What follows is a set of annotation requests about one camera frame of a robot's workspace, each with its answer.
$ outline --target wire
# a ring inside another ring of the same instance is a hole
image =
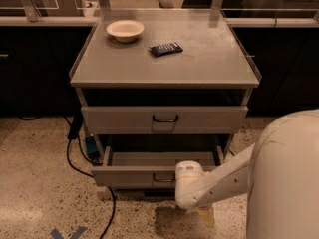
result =
[[[104,231],[102,232],[102,234],[101,234],[101,236],[100,236],[100,239],[102,239],[102,238],[106,235],[106,233],[108,232],[109,227],[111,226],[111,223],[112,223],[112,221],[113,221],[113,219],[114,219],[114,216],[115,216],[115,214],[116,214],[116,207],[117,207],[116,195],[114,194],[114,192],[113,192],[113,190],[112,190],[111,187],[108,187],[108,189],[110,190],[110,193],[111,193],[111,195],[112,195],[113,210],[112,210],[112,215],[111,215],[111,218],[110,218],[110,220],[109,220],[109,222],[108,222],[108,225],[106,226],[106,228],[105,228]]]
[[[80,170],[79,168],[75,167],[75,166],[72,164],[72,162],[71,162],[71,160],[70,160],[70,145],[71,145],[71,140],[69,140],[69,142],[68,142],[68,147],[67,147],[67,160],[68,160],[69,165],[70,165],[74,170],[76,170],[77,172],[80,172],[81,174],[84,174],[84,175],[86,175],[86,176],[88,176],[88,177],[90,177],[90,178],[93,178],[93,176],[92,176],[91,174]],[[111,195],[112,195],[113,210],[112,210],[111,218],[109,219],[109,222],[108,222],[106,228],[105,228],[104,231],[102,232],[102,234],[101,234],[101,236],[100,236],[100,239],[103,239],[103,237],[104,237],[104,236],[106,235],[106,233],[108,232],[109,227],[111,226],[111,223],[112,223],[112,221],[113,221],[113,219],[114,219],[114,216],[115,216],[115,213],[116,213],[116,207],[117,207],[116,195],[114,194],[114,192],[113,192],[113,190],[112,190],[111,187],[108,187],[108,189],[109,189],[109,191],[110,191],[110,193],[111,193]]]
[[[79,143],[80,153],[81,153],[83,159],[85,159],[86,162],[90,163],[90,164],[93,165],[93,166],[102,165],[102,163],[95,163],[92,159],[88,159],[88,158],[85,156],[85,154],[84,154],[84,152],[83,152],[83,150],[82,150],[82,147],[81,147],[80,137],[78,136],[77,139],[78,139],[78,143]]]
[[[63,116],[63,119],[67,122],[67,124],[68,124],[69,126],[71,126],[71,123],[69,122],[69,120],[68,120],[65,116]]]
[[[67,147],[67,160],[68,160],[69,165],[70,165],[74,170],[76,170],[77,172],[80,172],[80,173],[82,173],[82,174],[84,174],[84,175],[86,175],[86,176],[89,176],[89,177],[93,178],[93,176],[92,176],[91,174],[80,170],[79,168],[77,168],[76,166],[74,166],[74,165],[72,164],[72,162],[71,162],[71,160],[70,160],[70,145],[71,145],[71,142],[72,142],[72,141],[69,139],[68,147]]]
[[[68,119],[65,118],[65,117],[64,117],[64,119],[65,119],[65,121],[69,124],[69,126],[71,126],[71,123],[68,121]],[[74,170],[76,170],[77,172],[80,172],[80,173],[83,174],[83,175],[86,175],[86,176],[88,176],[88,177],[90,177],[90,178],[93,178],[92,174],[89,174],[89,173],[87,173],[87,172],[84,172],[84,171],[80,170],[79,168],[75,167],[75,166],[72,164],[72,162],[71,162],[71,160],[70,160],[70,145],[71,145],[71,142],[72,142],[72,141],[69,140],[68,146],[67,146],[67,160],[68,160],[69,165],[70,165]],[[81,155],[83,156],[83,158],[84,158],[87,162],[89,162],[90,164],[92,164],[92,165],[99,165],[99,163],[93,163],[92,161],[90,161],[88,158],[85,157],[85,155],[84,155],[84,153],[83,153],[83,150],[82,150],[82,147],[81,147],[81,140],[80,140],[80,137],[79,137],[79,136],[78,136],[78,143],[79,143],[80,152],[81,152]],[[114,220],[114,216],[115,216],[115,213],[116,213],[116,207],[117,207],[116,195],[115,195],[115,193],[113,192],[113,190],[112,190],[111,187],[108,187],[108,189],[109,189],[109,191],[110,191],[110,193],[111,193],[111,195],[112,195],[113,209],[112,209],[112,214],[111,214],[111,217],[110,217],[110,219],[109,219],[109,222],[108,222],[106,228],[104,229],[104,231],[102,232],[102,234],[101,234],[101,236],[100,236],[100,239],[103,239],[103,237],[107,234],[107,232],[108,232],[108,230],[109,230],[109,228],[110,228],[110,226],[111,226],[111,224],[112,224],[112,222],[113,222],[113,220]]]
[[[231,149],[229,149],[230,154],[232,154],[233,156],[235,156],[235,154],[231,151]]]

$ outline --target drawer handle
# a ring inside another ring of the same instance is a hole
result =
[[[0,61],[5,61],[9,59],[9,54],[0,53]]]
[[[175,174],[173,175],[173,179],[157,179],[157,176],[153,174],[153,181],[155,182],[175,182]]]
[[[178,122],[178,120],[178,116],[176,116],[175,119],[157,119],[156,116],[153,116],[153,121],[158,123],[175,123]]]

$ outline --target floor marking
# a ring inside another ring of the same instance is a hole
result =
[[[78,239],[78,238],[80,238],[80,236],[86,230],[87,230],[86,227],[79,227],[78,230],[73,234],[73,236],[70,239]],[[53,237],[53,239],[64,239],[64,237],[61,235],[61,233],[56,228],[51,231],[50,235]]]

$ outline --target black cabinet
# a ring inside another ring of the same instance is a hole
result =
[[[1,27],[0,115],[72,115],[69,70],[91,27]]]
[[[249,114],[282,116],[319,108],[319,29],[235,28],[262,80],[251,95]]]

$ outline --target closed drawer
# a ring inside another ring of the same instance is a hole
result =
[[[83,107],[93,134],[236,133],[247,107]]]

